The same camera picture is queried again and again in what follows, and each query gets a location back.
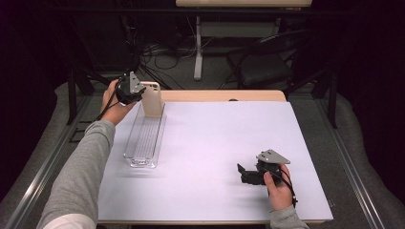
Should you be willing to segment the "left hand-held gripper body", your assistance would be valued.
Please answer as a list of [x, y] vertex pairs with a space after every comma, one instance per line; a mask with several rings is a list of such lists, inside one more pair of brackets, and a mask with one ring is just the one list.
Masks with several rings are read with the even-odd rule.
[[145, 88], [134, 72], [128, 72], [118, 80], [116, 88], [117, 100], [124, 105], [138, 102], [138, 92]]

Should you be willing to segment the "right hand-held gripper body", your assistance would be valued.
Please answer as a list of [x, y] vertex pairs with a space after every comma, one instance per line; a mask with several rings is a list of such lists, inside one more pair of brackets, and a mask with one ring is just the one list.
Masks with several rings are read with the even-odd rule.
[[263, 178], [264, 174], [269, 172], [274, 183], [279, 185], [283, 181], [281, 165], [290, 164], [290, 161], [271, 149], [261, 152], [256, 158], [258, 159], [256, 169], [259, 178]]

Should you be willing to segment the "beige phone case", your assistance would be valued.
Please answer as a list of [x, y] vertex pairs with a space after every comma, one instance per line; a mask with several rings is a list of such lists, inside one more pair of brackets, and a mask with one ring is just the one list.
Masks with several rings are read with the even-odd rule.
[[151, 81], [142, 81], [141, 84], [145, 87], [145, 91], [141, 95], [145, 115], [148, 117], [161, 117], [164, 103], [161, 99], [160, 84]]

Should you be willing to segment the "clear plastic packaging tray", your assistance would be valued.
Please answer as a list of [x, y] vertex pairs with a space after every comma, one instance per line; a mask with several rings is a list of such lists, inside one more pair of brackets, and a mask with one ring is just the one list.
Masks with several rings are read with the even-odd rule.
[[149, 117], [140, 105], [128, 137], [123, 157], [132, 168], [156, 168], [166, 123], [166, 115]]

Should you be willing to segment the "person's left hand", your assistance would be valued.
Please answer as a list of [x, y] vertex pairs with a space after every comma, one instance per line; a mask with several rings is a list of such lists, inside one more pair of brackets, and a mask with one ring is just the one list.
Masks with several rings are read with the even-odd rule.
[[133, 109], [136, 105], [135, 102], [122, 105], [118, 102], [115, 95], [115, 88], [118, 80], [114, 80], [110, 83], [107, 90], [104, 92], [100, 110], [100, 120], [108, 120], [114, 125], [118, 123]]

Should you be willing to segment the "person's right hand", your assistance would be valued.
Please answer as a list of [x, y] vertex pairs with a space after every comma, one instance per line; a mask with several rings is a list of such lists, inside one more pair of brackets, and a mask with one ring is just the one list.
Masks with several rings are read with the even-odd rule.
[[273, 211], [283, 210], [292, 205], [292, 192], [285, 183], [277, 186], [270, 173], [264, 174], [264, 182], [268, 190], [269, 203]]

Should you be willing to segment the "black metal stand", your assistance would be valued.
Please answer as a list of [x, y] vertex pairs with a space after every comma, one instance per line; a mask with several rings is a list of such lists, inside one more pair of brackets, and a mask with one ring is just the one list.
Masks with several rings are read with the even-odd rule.
[[313, 86], [312, 91], [310, 92], [311, 96], [314, 99], [322, 98], [326, 93], [328, 95], [328, 108], [327, 108], [327, 117], [330, 125], [336, 129], [336, 99], [337, 99], [337, 83], [338, 76], [336, 70], [331, 69], [322, 69], [312, 75], [309, 75], [303, 78], [301, 81], [293, 83], [291, 86], [288, 86], [283, 90], [285, 97], [288, 97], [291, 93], [296, 90], [306, 86], [311, 81], [315, 80], [315, 85]]
[[86, 67], [73, 67], [68, 74], [68, 96], [69, 96], [69, 119], [67, 124], [71, 125], [78, 115], [76, 106], [76, 89], [90, 96], [95, 92], [91, 80], [98, 81], [109, 87], [112, 80], [103, 77], [101, 74], [93, 72]]

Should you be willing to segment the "white-legged desk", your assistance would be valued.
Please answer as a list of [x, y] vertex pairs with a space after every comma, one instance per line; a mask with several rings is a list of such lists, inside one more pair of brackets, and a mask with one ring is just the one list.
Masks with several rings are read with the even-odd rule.
[[[309, 8], [312, 0], [176, 0], [176, 6], [185, 9], [207, 10], [300, 10]], [[265, 37], [275, 34], [280, 20], [266, 22], [205, 22], [196, 17], [196, 60], [194, 79], [202, 79], [203, 45], [202, 37]]]

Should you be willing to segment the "black folding chair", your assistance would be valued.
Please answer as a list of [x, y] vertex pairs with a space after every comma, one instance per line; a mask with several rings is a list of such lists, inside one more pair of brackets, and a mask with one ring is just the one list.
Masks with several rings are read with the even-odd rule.
[[261, 38], [226, 54], [230, 74], [220, 86], [236, 82], [239, 89], [289, 82], [294, 76], [288, 65], [313, 40], [313, 31], [302, 29]]

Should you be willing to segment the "aluminium floor rail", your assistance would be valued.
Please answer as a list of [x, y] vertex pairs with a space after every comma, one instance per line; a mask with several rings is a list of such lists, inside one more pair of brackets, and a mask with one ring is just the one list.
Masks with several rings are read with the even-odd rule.
[[59, 95], [51, 121], [39, 139], [22, 173], [0, 202], [0, 229], [35, 229], [41, 218], [53, 182], [64, 163], [82, 137], [81, 130], [92, 121], [99, 110], [99, 97], [81, 95], [78, 98], [78, 115], [71, 125], [69, 100]]
[[346, 145], [344, 144], [341, 135], [338, 132], [338, 129], [333, 128], [330, 124], [330, 120], [327, 114], [328, 107], [326, 102], [323, 100], [315, 99], [315, 104], [318, 111], [321, 113], [322, 119], [328, 129], [328, 132], [332, 136], [333, 141], [338, 148], [339, 159], [348, 177], [349, 183], [351, 184], [356, 199], [363, 211], [363, 215], [369, 223], [370, 228], [386, 229], [382, 218], [379, 216], [372, 198], [364, 185], [364, 182], [362, 181], [357, 169], [354, 166], [354, 163], [352, 162], [352, 158]]

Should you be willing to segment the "black horizontal frame bar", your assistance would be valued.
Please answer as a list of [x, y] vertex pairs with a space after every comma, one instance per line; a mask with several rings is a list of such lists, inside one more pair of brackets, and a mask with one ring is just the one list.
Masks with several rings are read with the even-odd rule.
[[272, 9], [84, 9], [84, 8], [48, 8], [48, 11], [56, 13], [103, 13], [103, 14], [157, 14], [157, 15], [227, 15], [237, 16], [238, 14], [251, 15], [278, 15], [287, 17], [341, 17], [354, 15], [354, 10], [272, 10]]

